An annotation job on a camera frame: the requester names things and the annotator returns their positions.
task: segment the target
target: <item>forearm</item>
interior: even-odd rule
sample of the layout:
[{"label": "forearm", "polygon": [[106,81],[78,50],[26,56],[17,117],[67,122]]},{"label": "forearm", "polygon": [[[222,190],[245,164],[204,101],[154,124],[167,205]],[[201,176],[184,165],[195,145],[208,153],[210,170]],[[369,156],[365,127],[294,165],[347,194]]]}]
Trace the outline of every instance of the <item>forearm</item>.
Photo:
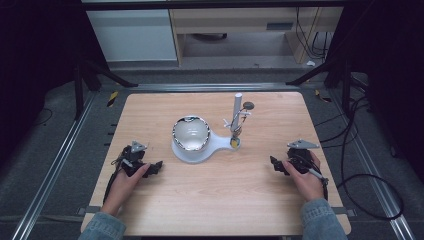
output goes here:
[{"label": "forearm", "polygon": [[126,226],[117,218],[98,212],[81,233],[79,240],[122,239]]},{"label": "forearm", "polygon": [[116,204],[116,203],[110,201],[110,199],[108,199],[103,204],[100,211],[103,212],[103,213],[109,214],[113,217],[116,217],[118,215],[119,208],[120,208],[119,204]]},{"label": "forearm", "polygon": [[303,239],[347,239],[333,209],[321,198],[302,207]]}]

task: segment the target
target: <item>black cable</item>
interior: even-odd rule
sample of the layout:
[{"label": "black cable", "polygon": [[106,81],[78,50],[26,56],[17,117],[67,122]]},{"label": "black cable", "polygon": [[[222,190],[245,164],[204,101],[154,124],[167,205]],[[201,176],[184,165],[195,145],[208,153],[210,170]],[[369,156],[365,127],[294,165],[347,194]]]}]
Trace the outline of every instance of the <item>black cable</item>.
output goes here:
[{"label": "black cable", "polygon": [[121,155],[116,160],[112,161],[112,163],[111,163],[111,165],[115,165],[115,171],[112,173],[112,175],[109,178],[109,182],[107,183],[105,195],[103,197],[103,204],[106,202],[106,199],[109,196],[110,189],[112,187],[113,182],[116,179],[116,176],[118,176],[119,171],[122,170],[122,168],[121,168],[121,162],[122,162],[122,159],[123,158],[121,158],[121,156],[124,155],[124,153],[123,153],[124,151],[122,151]]},{"label": "black cable", "polygon": [[[300,28],[300,31],[302,32],[303,38],[305,39],[305,44],[303,43],[302,39],[300,39],[300,37],[299,37],[298,28]],[[302,44],[303,49],[305,50],[308,57],[311,58],[311,59],[322,59],[322,56],[314,55],[313,52],[311,51],[311,49],[308,46],[308,40],[306,39],[305,32],[303,32],[302,26],[300,25],[300,22],[299,22],[299,7],[296,7],[296,28],[295,28],[295,30],[296,30],[297,39],[299,40],[300,44]]]},{"label": "black cable", "polygon": [[[364,104],[364,105],[361,105],[360,107],[357,107],[357,109],[356,110],[358,110],[358,109],[360,109],[360,108],[362,108],[362,107],[365,107],[365,106],[368,106],[369,104]],[[323,123],[325,123],[325,122],[329,122],[329,121],[331,121],[331,120],[334,120],[334,119],[336,119],[337,117],[340,117],[340,116],[342,116],[342,115],[344,115],[345,113],[342,113],[342,114],[340,114],[340,115],[337,115],[337,116],[335,116],[335,117],[333,117],[333,118],[331,118],[331,119],[329,119],[329,120],[326,120],[326,121],[324,121]],[[334,136],[334,137],[331,137],[331,138],[328,138],[328,139],[325,139],[325,140],[322,140],[322,141],[319,141],[320,143],[325,143],[325,142],[329,142],[329,141],[331,141],[331,140],[334,140],[334,139],[336,139],[336,138],[339,138],[340,136],[342,136],[344,133],[346,133],[346,131],[348,130],[348,127],[346,126],[346,128],[344,128],[343,129],[343,131],[341,131],[340,133],[338,133],[336,136]]]},{"label": "black cable", "polygon": [[323,59],[325,59],[325,52],[327,49],[327,38],[328,38],[328,32],[325,32],[325,38],[324,38],[324,48],[317,48],[315,47],[315,42],[318,38],[319,32],[315,33],[314,40],[312,41],[312,52],[318,56],[322,56]]},{"label": "black cable", "polygon": [[[359,102],[360,101],[362,101],[362,100],[364,100],[365,99],[365,97],[362,97],[362,98],[360,98],[359,100],[357,100],[357,101],[355,101],[353,104],[352,104],[352,107],[351,107],[351,114],[352,114],[352,117],[350,118],[350,120],[349,120],[349,123],[348,123],[348,126],[347,126],[347,132],[346,132],[346,134],[345,134],[345,136],[344,136],[344,138],[343,138],[343,145],[342,145],[342,153],[341,153],[341,164],[340,164],[340,169],[341,169],[341,178],[342,178],[342,182],[340,183],[340,184],[338,184],[337,185],[337,188],[339,188],[339,187],[341,187],[341,186],[343,186],[343,188],[344,188],[344,190],[345,190],[345,192],[346,192],[346,194],[347,194],[347,196],[349,197],[349,199],[353,202],[353,204],[355,204],[359,209],[361,209],[362,211],[364,211],[366,214],[368,214],[368,215],[370,215],[370,216],[372,216],[372,217],[374,217],[374,218],[376,218],[376,219],[380,219],[380,220],[386,220],[386,221],[391,221],[391,220],[394,220],[394,219],[396,219],[396,218],[398,218],[399,216],[401,216],[402,214],[403,214],[403,211],[404,211],[404,202],[403,202],[403,199],[402,199],[402,197],[400,196],[400,194],[399,194],[399,192],[395,189],[395,187],[393,187],[389,182],[387,182],[386,180],[384,180],[383,178],[381,178],[381,177],[378,177],[378,176],[376,176],[376,175],[373,175],[373,174],[355,174],[355,175],[353,175],[353,176],[350,176],[349,178],[347,178],[347,179],[345,179],[345,176],[344,176],[344,155],[345,155],[345,149],[346,149],[346,140],[347,140],[347,136],[349,135],[349,132],[350,132],[350,128],[352,127],[352,125],[353,125],[353,120],[354,120],[354,117],[355,117],[355,113],[356,113],[356,110],[357,110],[357,105],[359,104]],[[348,191],[348,189],[347,189],[347,186],[346,186],[346,183],[348,182],[348,181],[350,181],[350,180],[352,180],[352,179],[354,179],[354,178],[357,178],[357,177],[363,177],[363,176],[367,176],[367,177],[372,177],[372,178],[375,178],[375,179],[378,179],[378,180],[380,180],[380,181],[382,181],[382,182],[384,182],[384,183],[386,183],[387,184],[387,186],[389,186],[390,187],[390,189],[397,195],[397,197],[398,197],[398,199],[399,199],[399,201],[400,201],[400,210],[399,210],[399,212],[395,215],[395,216],[391,216],[391,217],[386,217],[386,216],[379,216],[379,215],[376,215],[376,214],[373,214],[373,213],[371,213],[370,211],[368,211],[368,210],[366,210],[364,207],[362,207],[360,204],[358,204],[354,199],[353,199],[353,197],[350,195],[350,192]]]},{"label": "black cable", "polygon": [[[346,144],[349,144],[349,143],[353,142],[353,140],[355,140],[356,137],[358,136],[358,133],[359,133],[358,128],[356,126],[355,126],[355,128],[356,128],[355,136],[353,136],[349,141],[347,141]],[[325,149],[325,148],[335,148],[335,147],[341,147],[341,146],[343,146],[343,144],[331,145],[331,146],[321,146],[321,148],[322,149]]]}]

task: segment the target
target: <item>black tripod leg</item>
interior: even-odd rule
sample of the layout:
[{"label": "black tripod leg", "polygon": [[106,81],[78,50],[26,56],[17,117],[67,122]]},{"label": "black tripod leg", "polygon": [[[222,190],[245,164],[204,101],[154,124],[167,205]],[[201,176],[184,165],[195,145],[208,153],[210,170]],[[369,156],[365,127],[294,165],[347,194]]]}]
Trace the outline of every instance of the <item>black tripod leg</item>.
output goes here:
[{"label": "black tripod leg", "polygon": [[74,81],[75,81],[75,100],[76,100],[76,113],[75,120],[77,120],[84,109],[83,91],[82,91],[82,77],[80,74],[79,65],[74,69]]},{"label": "black tripod leg", "polygon": [[350,85],[352,81],[350,61],[346,60],[343,72],[342,108],[350,118]]},{"label": "black tripod leg", "polygon": [[326,62],[324,62],[323,64],[319,65],[318,67],[312,69],[311,71],[307,72],[306,74],[304,74],[303,76],[301,76],[300,78],[291,81],[291,82],[287,82],[286,85],[295,85],[298,86],[306,81],[308,81],[309,79],[311,79],[312,77],[314,77],[317,74],[320,74],[322,72],[326,72],[329,71],[330,68],[337,62],[337,58],[333,57],[331,60],[328,60]]},{"label": "black tripod leg", "polygon": [[94,71],[96,71],[98,73],[105,75],[106,77],[112,79],[113,81],[121,84],[124,87],[138,87],[138,84],[125,81],[124,79],[120,78],[119,76],[111,73],[108,70],[103,69],[102,67],[98,66],[97,64],[95,64],[95,63],[93,63],[89,60],[84,60],[84,64],[87,65],[87,67],[93,69]]},{"label": "black tripod leg", "polygon": [[102,87],[96,72],[84,64],[84,61],[80,61],[80,73],[90,91],[98,91]]}]

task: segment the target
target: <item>hand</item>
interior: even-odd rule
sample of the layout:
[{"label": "hand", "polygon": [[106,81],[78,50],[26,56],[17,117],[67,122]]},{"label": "hand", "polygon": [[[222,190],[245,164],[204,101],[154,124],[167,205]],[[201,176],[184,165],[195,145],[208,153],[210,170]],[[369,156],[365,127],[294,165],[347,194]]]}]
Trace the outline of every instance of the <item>hand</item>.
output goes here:
[{"label": "hand", "polygon": [[[319,159],[313,152],[310,151],[310,153],[312,160],[319,168],[321,164]],[[297,189],[307,202],[317,198],[324,198],[324,191],[322,188],[321,180],[319,180],[315,175],[309,172],[301,174],[289,161],[283,161],[283,165],[287,172],[290,173],[290,176],[292,176]]]},{"label": "hand", "polygon": [[128,177],[125,171],[119,171],[112,183],[109,195],[100,211],[116,217],[119,208],[130,197],[135,186],[149,167],[150,164],[143,165],[131,177]]}]

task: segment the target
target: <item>wooden tabletop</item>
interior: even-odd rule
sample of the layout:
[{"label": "wooden tabletop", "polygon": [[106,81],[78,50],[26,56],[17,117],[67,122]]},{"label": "wooden tabletop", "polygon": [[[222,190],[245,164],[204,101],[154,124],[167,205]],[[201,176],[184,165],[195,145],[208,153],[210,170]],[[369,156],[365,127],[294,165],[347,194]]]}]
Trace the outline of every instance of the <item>wooden tabletop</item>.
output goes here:
[{"label": "wooden tabletop", "polygon": [[[301,235],[304,200],[291,177],[275,172],[270,155],[287,157],[287,143],[319,143],[303,97],[297,92],[247,92],[242,102],[255,104],[243,125],[241,147],[218,151],[200,164],[175,157],[172,127],[181,117],[197,115],[220,136],[230,136],[223,119],[231,119],[235,93],[132,94],[128,97],[106,156],[90,206],[101,206],[114,171],[111,162],[133,140],[148,145],[143,161],[164,165],[158,175],[142,179],[119,218],[125,235],[272,236]],[[312,149],[329,178],[329,202],[342,207],[321,148]],[[86,214],[82,230],[93,214]],[[346,234],[350,223],[338,215]]]}]

